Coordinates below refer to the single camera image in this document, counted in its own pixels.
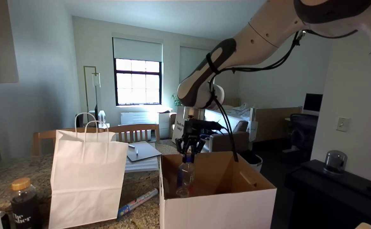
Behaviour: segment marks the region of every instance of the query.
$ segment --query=office chair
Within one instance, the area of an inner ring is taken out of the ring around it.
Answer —
[[[290,135],[291,145],[299,148],[304,153],[304,161],[308,161],[311,157],[314,144],[318,116],[311,114],[291,114],[290,122],[293,128]]]

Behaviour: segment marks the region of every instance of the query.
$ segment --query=granite countertop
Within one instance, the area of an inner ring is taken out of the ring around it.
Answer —
[[[160,141],[156,149],[162,154],[176,154],[177,150],[169,140]],[[39,203],[43,215],[49,214],[51,201],[50,175],[52,168],[52,155],[40,157],[17,158],[0,162],[0,210],[11,211],[11,182],[29,177],[31,183],[39,192]],[[132,172],[125,173],[120,206],[127,204],[135,198],[145,194],[153,188],[159,187],[159,172]],[[159,198],[153,197],[146,203],[137,207],[120,220],[110,220],[101,223],[80,226],[84,229],[140,229],[159,228]]]

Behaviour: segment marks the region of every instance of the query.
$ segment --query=computer monitor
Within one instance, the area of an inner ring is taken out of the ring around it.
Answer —
[[[322,94],[306,94],[304,101],[303,113],[319,115],[321,109]]]

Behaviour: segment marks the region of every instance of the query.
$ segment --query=ceiling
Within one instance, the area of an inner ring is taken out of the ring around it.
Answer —
[[[211,39],[238,33],[265,0],[64,0],[74,16]]]

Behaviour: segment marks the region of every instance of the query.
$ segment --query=gold lid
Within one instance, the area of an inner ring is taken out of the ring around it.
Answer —
[[[30,186],[30,178],[28,177],[20,178],[12,182],[12,190],[14,191],[23,190],[25,188],[28,188],[29,186]]]

